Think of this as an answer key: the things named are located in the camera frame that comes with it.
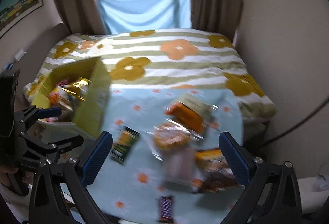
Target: framed picture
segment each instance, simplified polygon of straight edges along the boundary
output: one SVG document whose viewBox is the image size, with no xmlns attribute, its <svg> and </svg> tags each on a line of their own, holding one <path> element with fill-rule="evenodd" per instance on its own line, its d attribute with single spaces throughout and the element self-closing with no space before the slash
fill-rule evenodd
<svg viewBox="0 0 329 224">
<path fill-rule="evenodd" d="M 42 5 L 42 0 L 2 0 L 0 4 L 0 38 L 21 19 Z"/>
</svg>

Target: screw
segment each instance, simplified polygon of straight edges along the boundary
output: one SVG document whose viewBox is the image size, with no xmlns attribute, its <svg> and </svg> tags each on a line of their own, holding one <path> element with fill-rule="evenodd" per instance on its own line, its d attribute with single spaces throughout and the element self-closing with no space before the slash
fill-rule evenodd
<svg viewBox="0 0 329 224">
<path fill-rule="evenodd" d="M 289 161 L 285 161 L 285 166 L 287 168 L 291 168 L 292 167 L 292 163 L 290 163 Z"/>
<path fill-rule="evenodd" d="M 47 162 L 45 160 L 40 161 L 40 166 L 44 167 L 45 165 L 47 165 Z"/>
<path fill-rule="evenodd" d="M 261 163 L 263 163 L 263 159 L 261 159 L 260 157 L 255 157 L 255 158 L 254 158 L 254 161 L 255 161 L 256 164 L 261 164 Z"/>
<path fill-rule="evenodd" d="M 78 161 L 78 158 L 71 157 L 68 161 L 69 161 L 69 163 L 74 164 L 74 163 L 76 163 Z"/>
</svg>

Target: cardboard box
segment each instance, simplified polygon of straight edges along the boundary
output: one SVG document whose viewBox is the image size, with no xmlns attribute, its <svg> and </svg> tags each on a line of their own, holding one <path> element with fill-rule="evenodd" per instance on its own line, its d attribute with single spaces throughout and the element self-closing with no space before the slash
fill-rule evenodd
<svg viewBox="0 0 329 224">
<path fill-rule="evenodd" d="M 80 102 L 72 122 L 51 123 L 41 119 L 38 123 L 55 132 L 80 134 L 96 139 L 101 132 L 100 128 L 111 83 L 111 77 L 100 57 L 84 59 L 54 68 L 47 75 L 32 104 L 40 108 L 49 108 L 49 93 L 57 83 L 65 78 L 77 79 L 78 77 L 87 78 L 91 82 L 85 94 L 85 101 Z"/>
</svg>

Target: green snack package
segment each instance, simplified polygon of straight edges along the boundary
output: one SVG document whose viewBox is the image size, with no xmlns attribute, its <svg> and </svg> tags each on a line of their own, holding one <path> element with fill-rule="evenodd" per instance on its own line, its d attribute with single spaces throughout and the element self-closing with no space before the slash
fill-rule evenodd
<svg viewBox="0 0 329 224">
<path fill-rule="evenodd" d="M 123 164 L 127 158 L 131 147 L 137 142 L 140 134 L 128 127 L 121 132 L 120 137 L 112 148 L 110 155 L 118 163 Z"/>
</svg>

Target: cable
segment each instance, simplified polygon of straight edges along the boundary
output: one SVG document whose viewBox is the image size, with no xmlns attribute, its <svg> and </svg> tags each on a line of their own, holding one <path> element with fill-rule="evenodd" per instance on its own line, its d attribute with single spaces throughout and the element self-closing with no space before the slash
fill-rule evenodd
<svg viewBox="0 0 329 224">
<path fill-rule="evenodd" d="M 284 133 L 281 133 L 280 135 L 267 140 L 266 142 L 262 143 L 259 148 L 262 148 L 266 145 L 271 144 L 274 141 L 277 141 L 279 139 L 281 139 L 282 137 L 288 135 L 290 132 L 294 131 L 295 129 L 297 129 L 298 127 L 300 127 L 301 125 L 303 125 L 304 123 L 306 123 L 309 119 L 311 119 L 313 116 L 315 116 L 322 108 L 324 108 L 327 103 L 329 103 L 329 95 L 328 97 L 317 107 L 315 108 L 307 117 L 305 117 L 302 121 L 300 121 L 299 123 L 297 123 L 296 125 L 294 125 L 293 127 L 291 127 L 289 130 L 285 131 Z"/>
</svg>

